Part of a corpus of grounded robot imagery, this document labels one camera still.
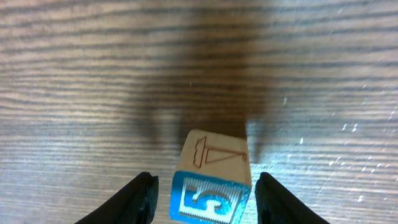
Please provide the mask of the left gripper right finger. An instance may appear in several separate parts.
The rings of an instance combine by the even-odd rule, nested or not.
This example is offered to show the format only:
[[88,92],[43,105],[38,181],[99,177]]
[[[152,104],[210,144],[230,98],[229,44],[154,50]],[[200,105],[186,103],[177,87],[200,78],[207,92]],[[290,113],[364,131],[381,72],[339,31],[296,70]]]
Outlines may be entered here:
[[258,224],[329,224],[267,172],[255,188]]

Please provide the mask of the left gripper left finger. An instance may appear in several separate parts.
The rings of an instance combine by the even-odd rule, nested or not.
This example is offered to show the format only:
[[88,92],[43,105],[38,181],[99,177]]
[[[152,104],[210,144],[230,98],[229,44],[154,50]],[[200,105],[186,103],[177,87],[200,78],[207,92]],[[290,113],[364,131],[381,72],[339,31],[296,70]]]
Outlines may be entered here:
[[159,177],[141,172],[76,224],[151,224],[159,197]]

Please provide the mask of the blue number five block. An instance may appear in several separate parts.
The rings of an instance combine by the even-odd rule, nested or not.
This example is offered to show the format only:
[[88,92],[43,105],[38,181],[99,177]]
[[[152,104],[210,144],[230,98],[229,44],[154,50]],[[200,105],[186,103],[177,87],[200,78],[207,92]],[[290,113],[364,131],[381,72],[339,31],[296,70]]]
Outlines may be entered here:
[[191,130],[170,193],[169,216],[186,223],[240,223],[252,189],[246,139]]

